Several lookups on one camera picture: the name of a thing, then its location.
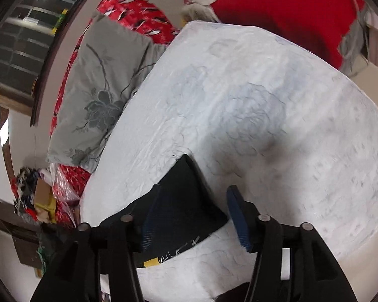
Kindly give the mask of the black pants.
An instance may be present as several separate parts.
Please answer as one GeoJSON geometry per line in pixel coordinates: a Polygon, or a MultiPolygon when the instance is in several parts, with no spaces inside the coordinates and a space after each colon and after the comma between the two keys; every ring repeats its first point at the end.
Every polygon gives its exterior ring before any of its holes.
{"type": "Polygon", "coordinates": [[[145,195],[100,223],[109,228],[131,215],[138,229],[137,268],[160,265],[195,247],[223,227],[228,217],[211,199],[201,173],[183,154],[145,195]]]}

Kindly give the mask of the white quilted bed cover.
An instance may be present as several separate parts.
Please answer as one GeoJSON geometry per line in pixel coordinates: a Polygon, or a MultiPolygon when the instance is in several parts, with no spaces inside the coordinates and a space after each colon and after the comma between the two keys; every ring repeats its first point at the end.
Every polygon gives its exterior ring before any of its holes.
{"type": "Polygon", "coordinates": [[[378,107],[319,57],[258,27],[192,22],[129,101],[84,191],[98,225],[183,154],[215,203],[238,186],[264,213],[308,221],[342,260],[378,232],[378,107]]]}

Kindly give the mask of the plastic bag with red cloth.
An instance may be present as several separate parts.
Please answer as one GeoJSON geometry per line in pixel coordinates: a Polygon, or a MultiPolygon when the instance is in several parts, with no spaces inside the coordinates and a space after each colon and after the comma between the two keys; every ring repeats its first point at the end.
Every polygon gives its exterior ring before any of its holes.
{"type": "Polygon", "coordinates": [[[52,178],[52,192],[58,201],[62,203],[77,203],[80,201],[79,195],[59,164],[50,164],[50,175],[52,178]]]}

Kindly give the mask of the grey floral pillow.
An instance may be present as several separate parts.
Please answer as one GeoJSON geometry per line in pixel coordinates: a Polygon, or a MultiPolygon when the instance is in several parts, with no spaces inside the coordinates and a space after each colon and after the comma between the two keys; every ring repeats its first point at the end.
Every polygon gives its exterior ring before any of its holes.
{"type": "Polygon", "coordinates": [[[67,76],[47,160],[94,172],[125,105],[166,48],[94,13],[67,76]]]}

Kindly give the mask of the red blanket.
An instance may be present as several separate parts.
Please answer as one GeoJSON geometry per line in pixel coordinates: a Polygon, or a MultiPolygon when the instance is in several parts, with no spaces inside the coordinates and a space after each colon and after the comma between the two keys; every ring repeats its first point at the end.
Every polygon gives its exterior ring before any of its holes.
{"type": "Polygon", "coordinates": [[[256,26],[348,72],[363,48],[364,0],[216,0],[223,23],[256,26]]]}

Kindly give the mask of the clutter pile of boxes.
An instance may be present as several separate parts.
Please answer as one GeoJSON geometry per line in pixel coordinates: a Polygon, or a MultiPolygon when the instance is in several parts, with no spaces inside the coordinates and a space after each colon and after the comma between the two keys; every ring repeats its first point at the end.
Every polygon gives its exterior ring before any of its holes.
{"type": "Polygon", "coordinates": [[[37,169],[22,167],[11,180],[14,212],[29,224],[56,223],[56,200],[52,187],[37,169]]]}

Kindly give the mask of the red floral quilt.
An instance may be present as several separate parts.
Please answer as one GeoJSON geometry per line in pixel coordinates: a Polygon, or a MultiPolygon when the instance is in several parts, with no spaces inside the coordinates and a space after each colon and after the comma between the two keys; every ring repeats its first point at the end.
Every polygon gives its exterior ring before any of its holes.
{"type": "MultiPolygon", "coordinates": [[[[129,30],[135,31],[140,35],[148,36],[156,44],[170,44],[178,32],[164,12],[147,0],[101,0],[95,11],[103,13],[111,20],[116,20],[119,25],[129,30]]],[[[92,19],[89,20],[88,25],[79,37],[67,64],[54,107],[50,136],[52,136],[58,123],[58,112],[62,105],[67,77],[78,56],[78,50],[85,32],[88,30],[91,23],[92,19]]],[[[70,184],[75,193],[81,197],[91,174],[81,167],[59,165],[58,168],[64,174],[66,182],[70,184]]],[[[72,219],[68,216],[64,205],[60,202],[56,202],[55,217],[56,224],[67,227],[72,226],[72,219]]]]}

